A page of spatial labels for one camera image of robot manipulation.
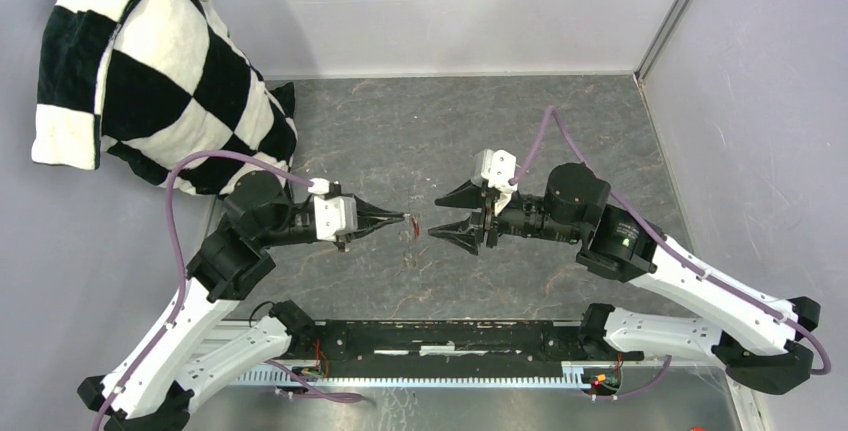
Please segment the key with red tag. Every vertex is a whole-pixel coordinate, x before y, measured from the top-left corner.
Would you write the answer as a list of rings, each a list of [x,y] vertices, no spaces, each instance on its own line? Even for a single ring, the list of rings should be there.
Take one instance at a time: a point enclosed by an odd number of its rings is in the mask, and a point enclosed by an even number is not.
[[[408,221],[412,227],[412,235],[414,240],[418,240],[422,233],[420,218],[417,215],[409,214]]]

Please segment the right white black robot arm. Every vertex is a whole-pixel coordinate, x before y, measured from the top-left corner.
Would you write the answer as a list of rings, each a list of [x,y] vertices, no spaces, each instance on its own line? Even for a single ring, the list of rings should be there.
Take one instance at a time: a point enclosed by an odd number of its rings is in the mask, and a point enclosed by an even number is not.
[[[679,318],[592,304],[577,333],[580,351],[591,359],[630,353],[702,359],[770,395],[813,375],[813,350],[801,340],[817,327],[816,301],[775,298],[724,275],[658,227],[612,205],[610,194],[610,185],[579,163],[555,167],[540,196],[520,194],[502,171],[486,171],[437,200],[468,216],[433,227],[430,235],[474,255],[504,236],[571,244],[590,273],[689,311]]]

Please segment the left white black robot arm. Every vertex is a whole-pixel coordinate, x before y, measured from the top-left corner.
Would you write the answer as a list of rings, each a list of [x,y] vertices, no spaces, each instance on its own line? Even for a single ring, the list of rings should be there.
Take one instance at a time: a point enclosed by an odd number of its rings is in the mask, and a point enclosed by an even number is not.
[[[204,339],[275,268],[272,248],[331,243],[344,251],[355,239],[405,214],[344,193],[296,203],[279,177],[255,171],[223,201],[217,228],[189,262],[171,303],[133,352],[112,372],[86,378],[77,393],[97,412],[98,430],[181,430],[204,402],[253,367],[286,354],[319,352],[315,322],[293,301],[268,314],[223,346],[196,354]]]

